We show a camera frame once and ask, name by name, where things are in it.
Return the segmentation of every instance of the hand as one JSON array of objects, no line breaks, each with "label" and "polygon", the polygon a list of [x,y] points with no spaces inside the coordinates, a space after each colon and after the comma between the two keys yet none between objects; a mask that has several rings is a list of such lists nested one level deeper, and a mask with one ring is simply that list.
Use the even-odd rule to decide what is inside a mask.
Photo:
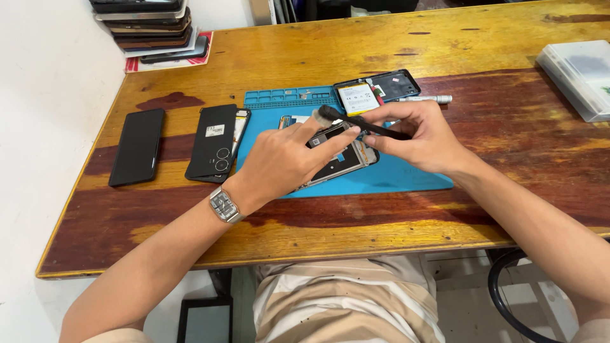
[{"label": "hand", "polygon": [[412,140],[395,140],[381,135],[368,135],[363,141],[373,148],[400,157],[414,167],[431,173],[452,173],[476,156],[458,142],[443,118],[439,105],[432,100],[389,103],[370,110],[362,117],[369,123],[398,123],[390,130],[404,132]]},{"label": "hand", "polygon": [[321,128],[312,117],[303,124],[259,134],[243,167],[223,184],[243,215],[310,181],[360,133],[354,126],[313,149],[306,147]]}]

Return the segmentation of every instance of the metal watch strap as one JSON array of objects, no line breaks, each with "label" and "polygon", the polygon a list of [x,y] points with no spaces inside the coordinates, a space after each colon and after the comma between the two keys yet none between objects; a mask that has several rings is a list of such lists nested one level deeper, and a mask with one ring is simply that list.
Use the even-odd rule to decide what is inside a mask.
[{"label": "metal watch strap", "polygon": [[[220,193],[224,193],[227,198],[229,198],[229,200],[231,201],[231,203],[233,204],[233,206],[235,207],[235,213],[230,216],[227,219],[222,219],[222,217],[220,217],[220,214],[218,214],[216,212],[216,210],[214,209],[214,207],[212,206],[212,200],[218,196]],[[231,197],[222,189],[222,186],[219,186],[218,188],[216,188],[211,194],[210,194],[210,206],[212,207],[212,209],[214,210],[214,213],[216,213],[216,215],[218,216],[218,218],[220,218],[220,220],[230,223],[230,224],[237,224],[239,222],[241,222],[246,216],[242,215],[241,213],[239,213],[239,207],[237,207],[237,204],[235,204],[233,202],[233,200],[231,199]]]}]

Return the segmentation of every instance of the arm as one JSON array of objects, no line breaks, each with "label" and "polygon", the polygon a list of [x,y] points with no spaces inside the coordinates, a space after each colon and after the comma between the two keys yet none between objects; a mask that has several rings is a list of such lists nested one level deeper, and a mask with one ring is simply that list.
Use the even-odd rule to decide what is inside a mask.
[{"label": "arm", "polygon": [[374,136],[365,142],[459,183],[564,290],[580,324],[610,318],[610,244],[464,148],[436,103],[388,104],[363,117],[377,124],[401,119],[390,128],[413,140]]},{"label": "arm", "polygon": [[[306,183],[360,132],[354,128],[308,149],[305,143],[318,129],[312,118],[260,134],[242,169],[222,186],[243,215]],[[117,328],[141,330],[148,313],[230,226],[204,198],[95,280],[68,309],[59,341],[82,342]]]}]

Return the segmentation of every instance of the silver watch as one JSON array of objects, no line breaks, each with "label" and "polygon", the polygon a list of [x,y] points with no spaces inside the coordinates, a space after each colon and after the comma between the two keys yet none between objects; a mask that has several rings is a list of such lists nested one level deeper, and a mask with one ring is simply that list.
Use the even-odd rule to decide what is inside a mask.
[{"label": "silver watch", "polygon": [[237,224],[246,217],[239,213],[237,205],[231,201],[229,195],[223,191],[222,187],[216,188],[210,194],[210,205],[216,211],[218,218],[224,222]]}]

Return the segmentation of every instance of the clear plastic box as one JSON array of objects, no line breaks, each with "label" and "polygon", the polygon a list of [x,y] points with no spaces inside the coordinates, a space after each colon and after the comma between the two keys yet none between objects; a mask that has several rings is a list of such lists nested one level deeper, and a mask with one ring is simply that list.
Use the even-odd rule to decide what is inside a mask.
[{"label": "clear plastic box", "polygon": [[536,61],[584,121],[610,120],[610,43],[549,44]]}]

